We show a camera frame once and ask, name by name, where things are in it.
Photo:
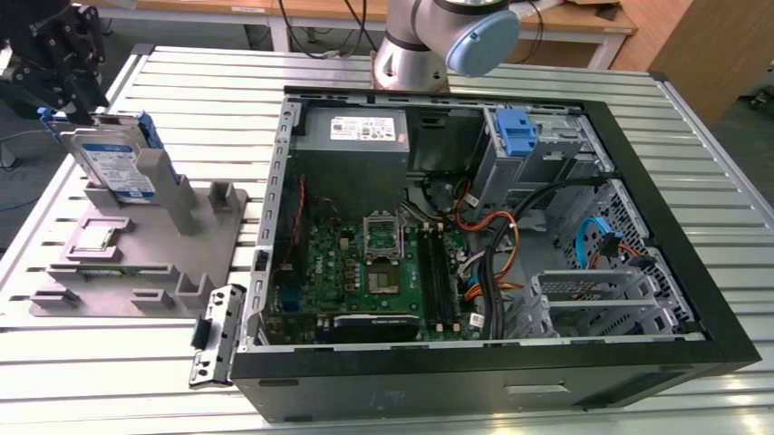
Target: floor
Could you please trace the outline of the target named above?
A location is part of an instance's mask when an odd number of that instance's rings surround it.
[[[101,69],[105,88],[122,66],[133,45],[138,43],[270,50],[270,38],[264,26],[245,28],[232,24],[134,20],[113,20],[112,23],[106,22],[106,26],[112,34],[105,37],[109,59]],[[344,41],[341,50],[348,51],[356,40],[356,33],[332,30],[328,33],[317,33],[317,41],[309,43],[304,30],[294,29],[294,32],[302,48],[312,53],[338,48],[341,41]],[[380,34],[372,33],[372,37],[375,44],[379,45]],[[363,38],[354,48],[354,54],[367,54],[368,50],[368,41]],[[40,129],[36,120],[20,120],[8,107],[0,104],[0,138],[21,131]],[[767,201],[774,202],[774,118],[751,111],[745,101],[737,101],[712,128],[712,133]],[[40,196],[65,156],[61,147],[41,131],[9,140],[6,146],[18,162],[13,171],[0,170],[0,256],[24,223],[32,204],[4,210]]]

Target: gray parts holder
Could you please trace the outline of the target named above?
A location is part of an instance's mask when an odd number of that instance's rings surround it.
[[[140,152],[158,205],[118,203],[85,189],[90,207],[30,297],[33,315],[197,317],[225,284],[246,192],[228,182],[190,188],[169,171],[164,150]]]

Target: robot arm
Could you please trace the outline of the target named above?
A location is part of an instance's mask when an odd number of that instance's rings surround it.
[[[373,62],[381,89],[440,91],[445,69],[475,77],[508,56],[519,19],[508,0],[391,0]]]
[[[0,44],[13,50],[0,70],[0,99],[16,114],[33,117],[42,106],[90,125],[89,112],[108,105],[98,87],[105,51],[96,8],[69,0],[0,0]]]

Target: hard drive label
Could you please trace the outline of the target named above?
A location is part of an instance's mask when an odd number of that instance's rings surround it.
[[[82,148],[89,165],[109,190],[122,197],[124,202],[146,202],[145,198],[152,197],[156,191],[148,177],[136,170],[136,154],[132,147],[85,143]]]

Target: motherboard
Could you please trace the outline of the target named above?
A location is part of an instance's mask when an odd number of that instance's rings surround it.
[[[469,338],[452,275],[461,233],[328,221],[310,227],[308,238],[304,284],[277,289],[281,314],[266,319],[272,343],[338,343],[337,322],[361,322],[358,314],[413,324],[403,332],[385,328],[387,334],[412,334],[409,341]],[[356,334],[373,333],[367,327]]]

